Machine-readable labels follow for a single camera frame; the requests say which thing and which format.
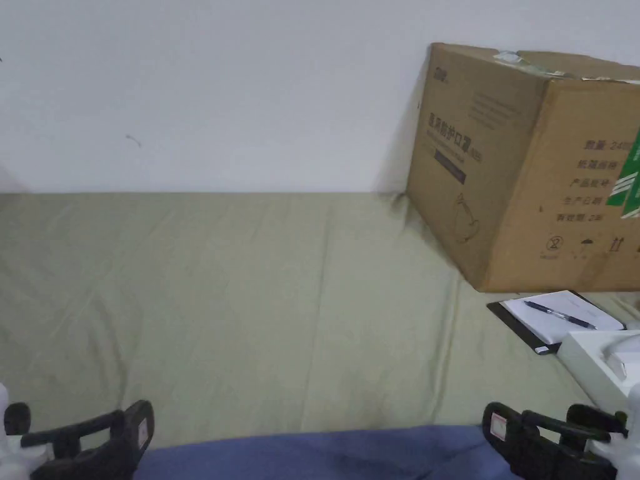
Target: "white box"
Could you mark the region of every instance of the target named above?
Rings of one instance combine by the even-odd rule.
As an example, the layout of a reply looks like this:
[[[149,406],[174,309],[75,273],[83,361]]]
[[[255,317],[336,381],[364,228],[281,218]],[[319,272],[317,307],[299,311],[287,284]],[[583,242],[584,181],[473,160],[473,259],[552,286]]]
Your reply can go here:
[[[560,345],[560,361],[591,400],[607,413],[630,413],[627,396],[633,385],[626,385],[613,373],[602,351],[613,342],[639,334],[640,330],[571,332]]]

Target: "white wall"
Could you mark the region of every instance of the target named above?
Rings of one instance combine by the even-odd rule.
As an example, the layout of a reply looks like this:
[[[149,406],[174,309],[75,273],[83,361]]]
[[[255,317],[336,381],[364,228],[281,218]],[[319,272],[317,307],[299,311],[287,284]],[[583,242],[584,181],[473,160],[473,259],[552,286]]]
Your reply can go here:
[[[640,64],[639,15],[637,0],[7,0],[0,191],[402,190],[430,42]]]

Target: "blue pen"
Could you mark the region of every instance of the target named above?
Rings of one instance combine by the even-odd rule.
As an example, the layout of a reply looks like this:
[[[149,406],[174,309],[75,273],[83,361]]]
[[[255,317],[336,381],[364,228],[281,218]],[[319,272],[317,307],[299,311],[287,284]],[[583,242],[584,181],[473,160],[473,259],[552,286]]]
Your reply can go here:
[[[558,312],[557,310],[554,310],[552,308],[547,308],[544,305],[540,305],[539,303],[535,303],[533,301],[524,301],[524,304],[527,305],[527,307],[531,307],[531,308],[535,308],[536,310],[539,310],[540,312],[544,312],[546,314],[549,315],[553,315],[556,316],[558,318],[561,318],[563,320],[567,320],[570,323],[573,323],[574,325],[578,325],[584,328],[588,328],[589,330],[597,330],[597,328],[595,328],[595,326],[593,326],[591,323],[585,322],[584,320],[580,320],[579,318],[576,317],[572,317],[571,315],[567,315],[564,314],[562,312]]]

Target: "cardboard box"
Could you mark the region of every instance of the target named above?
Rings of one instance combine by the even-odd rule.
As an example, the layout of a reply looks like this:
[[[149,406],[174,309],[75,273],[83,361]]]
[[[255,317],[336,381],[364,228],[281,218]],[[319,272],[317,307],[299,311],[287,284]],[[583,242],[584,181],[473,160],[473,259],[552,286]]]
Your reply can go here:
[[[640,68],[431,47],[407,192],[480,291],[640,290]]]

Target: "red sticker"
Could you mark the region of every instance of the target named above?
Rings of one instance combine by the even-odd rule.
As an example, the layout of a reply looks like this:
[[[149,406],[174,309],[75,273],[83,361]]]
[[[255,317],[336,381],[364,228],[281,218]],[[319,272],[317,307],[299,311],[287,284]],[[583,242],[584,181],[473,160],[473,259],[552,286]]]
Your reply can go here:
[[[503,442],[507,438],[507,419],[497,413],[491,415],[491,435],[500,438]]]

